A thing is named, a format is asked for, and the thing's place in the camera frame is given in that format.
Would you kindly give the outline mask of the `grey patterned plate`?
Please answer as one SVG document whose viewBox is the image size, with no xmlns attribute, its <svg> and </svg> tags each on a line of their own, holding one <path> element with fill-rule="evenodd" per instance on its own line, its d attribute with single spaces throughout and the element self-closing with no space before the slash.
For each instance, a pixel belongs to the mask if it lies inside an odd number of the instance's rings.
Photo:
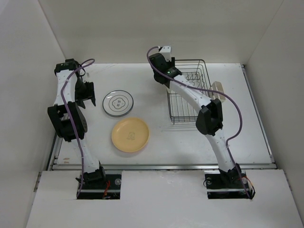
<svg viewBox="0 0 304 228">
<path fill-rule="evenodd" d="M 111 117 L 123 117 L 131 112 L 134 105 L 132 95 L 124 90 L 109 92 L 103 99 L 102 108 Z"/>
</svg>

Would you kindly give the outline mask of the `tan yellow plate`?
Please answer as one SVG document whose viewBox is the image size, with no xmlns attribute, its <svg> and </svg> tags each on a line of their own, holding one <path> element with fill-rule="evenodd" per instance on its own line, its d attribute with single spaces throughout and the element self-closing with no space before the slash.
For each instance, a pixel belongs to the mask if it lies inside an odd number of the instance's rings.
<svg viewBox="0 0 304 228">
<path fill-rule="evenodd" d="M 137 117 L 120 120 L 112 129 L 111 140 L 120 151 L 135 153 L 143 149 L 150 138 L 148 124 Z"/>
</svg>

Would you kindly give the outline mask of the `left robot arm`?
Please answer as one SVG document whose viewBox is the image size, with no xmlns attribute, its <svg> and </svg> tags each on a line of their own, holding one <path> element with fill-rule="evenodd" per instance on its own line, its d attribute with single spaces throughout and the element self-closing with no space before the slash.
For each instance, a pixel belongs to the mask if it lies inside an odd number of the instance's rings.
<svg viewBox="0 0 304 228">
<path fill-rule="evenodd" d="M 86 144 L 88 126 L 81 111 L 86 107 L 86 100 L 96 104 L 94 84 L 83 80 L 85 67 L 92 63 L 94 59 L 80 64 L 71 58 L 56 65 L 57 95 L 54 104 L 47 109 L 58 137 L 73 145 L 80 157 L 82 168 L 77 181 L 82 189 L 99 189 L 107 182 L 104 168 Z"/>
</svg>

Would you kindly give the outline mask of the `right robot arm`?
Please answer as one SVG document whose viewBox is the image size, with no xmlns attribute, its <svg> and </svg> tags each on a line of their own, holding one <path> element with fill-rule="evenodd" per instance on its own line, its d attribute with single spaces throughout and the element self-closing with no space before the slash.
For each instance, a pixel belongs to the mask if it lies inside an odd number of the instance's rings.
<svg viewBox="0 0 304 228">
<path fill-rule="evenodd" d="M 219 99 L 211 99 L 203 92 L 193 87 L 185 75 L 175 67 L 173 60 L 159 52 L 147 55 L 148 62 L 153 69 L 154 79 L 165 85 L 169 90 L 177 93 L 197 113 L 196 128 L 206 136 L 217 158 L 219 175 L 217 179 L 225 187 L 231 187 L 238 180 L 237 175 L 231 171 L 234 168 L 226 148 L 223 128 L 222 104 Z"/>
</svg>

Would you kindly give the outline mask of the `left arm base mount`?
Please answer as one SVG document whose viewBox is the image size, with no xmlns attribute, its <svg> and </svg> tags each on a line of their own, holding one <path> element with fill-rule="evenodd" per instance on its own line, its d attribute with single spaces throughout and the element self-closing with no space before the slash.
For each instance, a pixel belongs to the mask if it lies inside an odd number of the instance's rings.
<svg viewBox="0 0 304 228">
<path fill-rule="evenodd" d="M 119 200 L 121 194 L 122 175 L 107 174 L 103 182 L 83 183 L 79 182 L 76 198 L 79 200 Z"/>
</svg>

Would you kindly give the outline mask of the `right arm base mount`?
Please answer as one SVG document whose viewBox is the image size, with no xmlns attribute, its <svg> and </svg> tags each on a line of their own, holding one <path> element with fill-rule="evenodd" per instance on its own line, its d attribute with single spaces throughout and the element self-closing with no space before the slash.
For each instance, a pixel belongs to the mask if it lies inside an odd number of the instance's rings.
<svg viewBox="0 0 304 228">
<path fill-rule="evenodd" d="M 242 172 L 242 182 L 246 187 L 246 190 L 243 188 L 243 185 L 240 181 L 240 178 L 236 180 L 236 183 L 231 184 L 230 186 L 225 184 L 221 179 L 219 173 L 215 172 L 205 172 L 205 180 L 203 185 L 207 189 L 207 197 L 209 200 L 217 199 L 253 199 L 255 197 L 256 191 L 252 182 L 248 179 L 245 172 Z"/>
</svg>

